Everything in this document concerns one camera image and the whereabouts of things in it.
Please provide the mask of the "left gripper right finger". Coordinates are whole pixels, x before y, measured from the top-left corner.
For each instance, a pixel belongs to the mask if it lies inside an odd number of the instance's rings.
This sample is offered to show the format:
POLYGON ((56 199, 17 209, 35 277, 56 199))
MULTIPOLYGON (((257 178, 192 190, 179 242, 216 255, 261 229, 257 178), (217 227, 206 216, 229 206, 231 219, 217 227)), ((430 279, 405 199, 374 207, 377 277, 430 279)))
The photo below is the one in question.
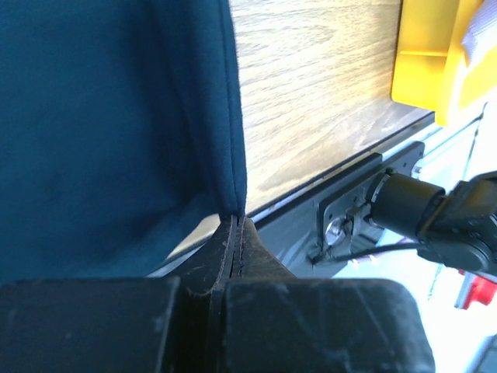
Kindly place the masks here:
POLYGON ((415 299, 385 279, 299 279, 238 226, 219 372, 432 372, 415 299))

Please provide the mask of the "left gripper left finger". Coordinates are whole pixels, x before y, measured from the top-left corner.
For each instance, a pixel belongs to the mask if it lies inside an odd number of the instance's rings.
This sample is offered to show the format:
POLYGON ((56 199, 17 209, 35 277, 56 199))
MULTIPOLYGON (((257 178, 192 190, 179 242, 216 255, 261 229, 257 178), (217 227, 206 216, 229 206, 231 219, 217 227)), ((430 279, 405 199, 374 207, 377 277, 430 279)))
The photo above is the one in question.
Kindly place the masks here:
POLYGON ((210 298, 238 230, 164 277, 20 281, 1 289, 3 372, 202 372, 210 298))

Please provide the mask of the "navy tank top maroon trim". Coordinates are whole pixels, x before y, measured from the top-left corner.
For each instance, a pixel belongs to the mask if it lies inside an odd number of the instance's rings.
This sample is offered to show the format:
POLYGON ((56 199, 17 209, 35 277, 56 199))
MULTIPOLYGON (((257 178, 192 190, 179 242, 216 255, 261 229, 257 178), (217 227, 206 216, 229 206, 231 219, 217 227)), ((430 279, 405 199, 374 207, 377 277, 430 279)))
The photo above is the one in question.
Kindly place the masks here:
POLYGON ((226 1, 1 3, 1 281, 143 277, 244 214, 226 1))

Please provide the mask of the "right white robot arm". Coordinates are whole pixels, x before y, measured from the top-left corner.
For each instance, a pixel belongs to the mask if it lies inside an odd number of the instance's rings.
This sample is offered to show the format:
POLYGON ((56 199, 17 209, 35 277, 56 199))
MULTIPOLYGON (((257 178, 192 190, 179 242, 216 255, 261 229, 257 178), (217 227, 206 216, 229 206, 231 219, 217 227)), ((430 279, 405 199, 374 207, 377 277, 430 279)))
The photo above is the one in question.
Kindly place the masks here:
POLYGON ((496 173, 450 192, 401 173, 381 173, 367 191, 369 219, 419 242, 419 256, 447 267, 496 274, 496 173))

